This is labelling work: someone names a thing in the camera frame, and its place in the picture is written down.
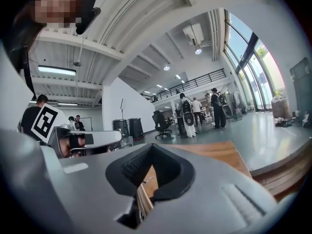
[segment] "whiteboard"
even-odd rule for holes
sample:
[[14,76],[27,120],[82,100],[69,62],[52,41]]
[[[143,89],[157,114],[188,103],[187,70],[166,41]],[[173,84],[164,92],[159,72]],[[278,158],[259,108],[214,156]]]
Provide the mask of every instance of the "whiteboard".
[[80,121],[84,126],[84,130],[92,131],[91,118],[80,118]]

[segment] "air conditioning unit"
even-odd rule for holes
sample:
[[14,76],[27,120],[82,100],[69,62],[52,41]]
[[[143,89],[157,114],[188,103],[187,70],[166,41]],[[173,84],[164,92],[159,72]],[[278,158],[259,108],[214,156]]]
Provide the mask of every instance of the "air conditioning unit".
[[204,40],[203,32],[199,23],[184,28],[183,32],[188,37],[189,43],[192,46],[198,46],[201,41]]

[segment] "black speaker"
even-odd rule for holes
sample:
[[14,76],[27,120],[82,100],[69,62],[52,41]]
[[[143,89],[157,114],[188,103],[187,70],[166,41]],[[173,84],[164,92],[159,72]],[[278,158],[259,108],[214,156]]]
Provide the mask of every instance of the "black speaker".
[[140,118],[129,119],[129,129],[130,129],[130,136],[132,136],[133,139],[144,137]]
[[113,130],[121,129],[122,138],[129,137],[128,124],[126,119],[114,119],[113,120]]

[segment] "black pants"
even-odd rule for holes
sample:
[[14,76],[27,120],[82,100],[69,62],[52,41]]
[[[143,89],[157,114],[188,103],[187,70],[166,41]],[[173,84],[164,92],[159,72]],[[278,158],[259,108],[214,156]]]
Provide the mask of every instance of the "black pants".
[[199,117],[200,124],[202,125],[203,119],[201,118],[201,113],[200,112],[194,112],[194,118],[195,118],[196,126],[198,125],[197,116]]
[[226,118],[225,118],[223,109],[220,106],[214,107],[214,122],[215,122],[215,126],[214,126],[215,128],[225,127]]

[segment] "glossy floor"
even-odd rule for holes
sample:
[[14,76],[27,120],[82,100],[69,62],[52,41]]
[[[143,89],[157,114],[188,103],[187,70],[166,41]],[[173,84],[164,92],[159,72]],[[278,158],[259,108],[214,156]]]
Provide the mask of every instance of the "glossy floor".
[[136,144],[205,144],[231,140],[252,175],[257,175],[275,169],[281,162],[310,141],[311,129],[304,129],[299,124],[288,128],[275,127],[271,113],[251,113],[244,115],[242,120],[227,120],[227,129],[215,130],[213,126],[204,123],[195,127],[198,133],[194,138],[178,136],[174,125],[170,127],[171,137],[160,139],[156,131],[146,134]]

